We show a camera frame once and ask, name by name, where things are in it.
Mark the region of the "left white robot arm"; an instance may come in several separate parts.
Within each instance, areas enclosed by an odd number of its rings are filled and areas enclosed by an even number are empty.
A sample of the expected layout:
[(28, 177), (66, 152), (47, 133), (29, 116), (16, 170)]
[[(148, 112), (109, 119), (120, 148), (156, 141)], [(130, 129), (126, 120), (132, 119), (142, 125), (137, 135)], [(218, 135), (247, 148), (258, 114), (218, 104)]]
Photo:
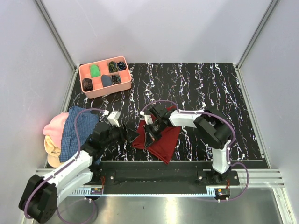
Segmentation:
[(78, 133), (78, 119), (87, 110), (80, 111), (74, 119), (74, 130), (78, 142), (78, 151), (63, 165), (44, 176), (33, 175), (27, 182), (19, 202), (19, 209), (27, 219), (43, 224), (57, 210), (59, 204), (81, 185), (97, 184), (101, 173), (93, 169), (96, 161), (103, 155), (107, 146), (118, 141), (133, 142), (139, 133), (126, 124), (118, 123), (118, 111), (103, 113), (108, 116), (108, 128), (101, 131), (96, 125), (93, 132), (81, 143)]

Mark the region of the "dark red cloth napkin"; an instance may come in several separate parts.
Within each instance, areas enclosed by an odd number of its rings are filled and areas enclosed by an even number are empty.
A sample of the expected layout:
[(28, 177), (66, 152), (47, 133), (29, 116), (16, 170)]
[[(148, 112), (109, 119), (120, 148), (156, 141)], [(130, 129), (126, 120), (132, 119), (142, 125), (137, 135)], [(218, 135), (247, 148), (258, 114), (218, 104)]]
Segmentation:
[[(133, 148), (144, 150), (145, 146), (145, 131), (144, 125), (146, 122), (141, 119), (137, 132), (139, 136), (131, 143)], [(181, 127), (168, 127), (162, 131), (162, 137), (151, 146), (146, 148), (151, 154), (162, 160), (165, 164), (169, 164), (175, 147), (177, 145), (178, 137), (181, 132)]]

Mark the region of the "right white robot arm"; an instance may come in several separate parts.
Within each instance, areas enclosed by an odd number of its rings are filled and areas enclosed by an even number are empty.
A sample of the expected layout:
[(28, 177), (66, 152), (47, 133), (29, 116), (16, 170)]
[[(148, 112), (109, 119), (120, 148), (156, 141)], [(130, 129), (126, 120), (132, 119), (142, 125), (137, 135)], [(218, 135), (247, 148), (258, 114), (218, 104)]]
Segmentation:
[(140, 116), (145, 121), (145, 143), (146, 148), (161, 139), (162, 131), (170, 127), (192, 127), (196, 128), (201, 139), (212, 149), (212, 179), (218, 185), (223, 185), (228, 181), (228, 170), (230, 167), (229, 149), (235, 140), (235, 132), (228, 121), (218, 113), (217, 110), (197, 110), (186, 111), (180, 109), (157, 110), (150, 109), (152, 120), (145, 111), (140, 112)]

